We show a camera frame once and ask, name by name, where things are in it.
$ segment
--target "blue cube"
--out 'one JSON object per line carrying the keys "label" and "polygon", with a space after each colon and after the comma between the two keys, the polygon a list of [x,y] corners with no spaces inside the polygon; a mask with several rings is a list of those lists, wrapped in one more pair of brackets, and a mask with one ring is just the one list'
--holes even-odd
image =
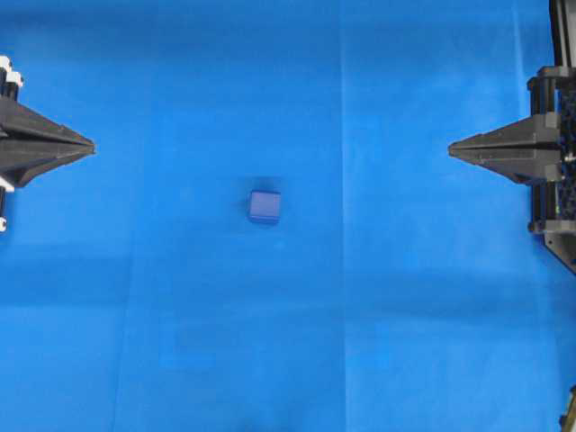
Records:
{"label": "blue cube", "polygon": [[252,191],[248,217],[256,223],[274,225],[280,220],[280,194],[277,192]]}

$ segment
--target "blue fabric backdrop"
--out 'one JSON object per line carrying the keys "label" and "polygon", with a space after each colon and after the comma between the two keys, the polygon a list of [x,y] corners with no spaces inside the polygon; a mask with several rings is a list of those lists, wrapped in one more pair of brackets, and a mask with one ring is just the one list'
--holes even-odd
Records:
{"label": "blue fabric backdrop", "polygon": [[[0,429],[554,430],[574,278],[446,146],[528,115],[547,2],[22,0],[21,102],[97,157],[10,196]],[[248,193],[283,194],[276,227]]]}

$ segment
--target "blue cloth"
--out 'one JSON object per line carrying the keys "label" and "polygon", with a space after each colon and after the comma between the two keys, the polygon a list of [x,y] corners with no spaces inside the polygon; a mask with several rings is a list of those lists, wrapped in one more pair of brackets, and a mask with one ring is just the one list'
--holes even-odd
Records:
{"label": "blue cloth", "polygon": [[[573,275],[447,145],[528,114],[545,2],[3,5],[97,157],[9,197],[0,428],[554,430]],[[246,217],[283,195],[282,223]]]}

